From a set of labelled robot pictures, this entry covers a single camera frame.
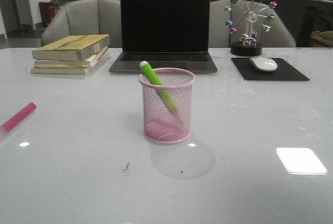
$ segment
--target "black screen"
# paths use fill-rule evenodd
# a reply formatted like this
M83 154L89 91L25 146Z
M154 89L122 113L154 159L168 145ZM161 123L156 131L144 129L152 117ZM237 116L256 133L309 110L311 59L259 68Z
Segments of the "black screen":
M121 0L124 51L208 50L210 0Z

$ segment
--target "computer mouse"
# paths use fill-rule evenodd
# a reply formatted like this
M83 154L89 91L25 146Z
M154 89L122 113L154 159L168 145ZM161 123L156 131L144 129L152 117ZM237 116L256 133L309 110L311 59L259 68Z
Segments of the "computer mouse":
M277 68L277 64L273 59L264 57L250 58L253 67L261 72L273 72Z

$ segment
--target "laptop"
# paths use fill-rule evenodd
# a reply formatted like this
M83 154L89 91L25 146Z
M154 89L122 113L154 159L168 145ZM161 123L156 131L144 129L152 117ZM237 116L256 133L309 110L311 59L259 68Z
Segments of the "laptop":
M121 0L122 52L111 73L174 67L217 72L208 53L210 0Z

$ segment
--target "green pen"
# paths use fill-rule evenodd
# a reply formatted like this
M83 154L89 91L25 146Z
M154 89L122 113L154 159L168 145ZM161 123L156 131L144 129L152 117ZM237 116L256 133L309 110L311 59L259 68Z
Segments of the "green pen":
M163 85L161 79L158 77L156 72L152 69L152 67L150 66L150 64L147 61L142 61L139 66L151 84L160 85L160 86ZM173 116L175 116L178 120L181 121L181 116L179 114L178 107L177 107L175 101L169 95L169 92L167 90L156 90L156 92L157 92L158 96L162 99L162 101L165 104L168 111Z

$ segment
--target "book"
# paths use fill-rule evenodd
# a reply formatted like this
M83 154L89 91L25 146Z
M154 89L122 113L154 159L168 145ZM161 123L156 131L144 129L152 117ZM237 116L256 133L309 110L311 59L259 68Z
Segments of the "book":
M108 47L104 47L101 51L91 55L83 61L64 61L64 60L35 60L36 68L86 68L93 67L99 60L99 58L104 55Z
M89 67L32 67L30 72L34 74L87 74L101 61L101 59L105 56L106 51L107 49L100 54L97 62L94 62Z
M70 35L32 51L34 59L83 61L110 44L109 34Z

